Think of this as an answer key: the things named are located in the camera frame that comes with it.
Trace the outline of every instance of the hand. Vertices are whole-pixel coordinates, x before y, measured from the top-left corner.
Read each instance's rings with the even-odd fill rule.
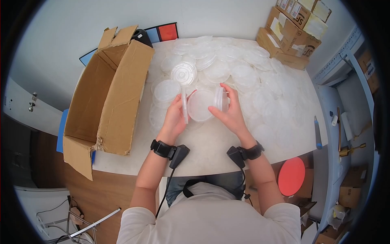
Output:
[[[238,92],[224,83],[220,83],[220,85],[228,92],[227,96],[230,98],[229,109],[227,112],[222,112],[214,106],[209,106],[209,111],[238,137],[244,148],[251,148],[257,143],[246,128],[238,101]]]
[[[181,100],[181,94],[179,94],[175,97],[167,110],[163,127],[157,135],[156,141],[162,141],[171,146],[175,144],[177,137],[186,128],[182,106],[183,102]]]

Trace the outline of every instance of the white wall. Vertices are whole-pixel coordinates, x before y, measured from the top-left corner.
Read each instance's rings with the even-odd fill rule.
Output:
[[[353,28],[338,0],[325,2],[333,13],[323,43],[312,55],[310,72],[322,68]],[[177,22],[179,37],[254,40],[275,4],[276,0],[48,0],[20,43],[11,77],[28,92],[36,91],[44,102],[64,110],[83,68],[78,58],[97,47],[105,28]]]

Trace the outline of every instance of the door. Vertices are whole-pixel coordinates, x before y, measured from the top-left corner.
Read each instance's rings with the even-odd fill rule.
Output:
[[[4,112],[18,122],[52,135],[58,135],[62,112],[37,99],[8,78],[4,94]]]

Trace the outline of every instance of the red square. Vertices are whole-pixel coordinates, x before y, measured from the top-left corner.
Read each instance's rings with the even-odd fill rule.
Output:
[[[164,25],[158,27],[161,41],[175,40],[177,38],[176,24]]]

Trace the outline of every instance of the white t-shirt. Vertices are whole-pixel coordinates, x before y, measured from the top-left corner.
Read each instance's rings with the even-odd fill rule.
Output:
[[[128,243],[301,243],[300,210],[290,203],[261,216],[225,189],[200,182],[181,192],[156,220],[142,207],[125,210],[117,244]]]

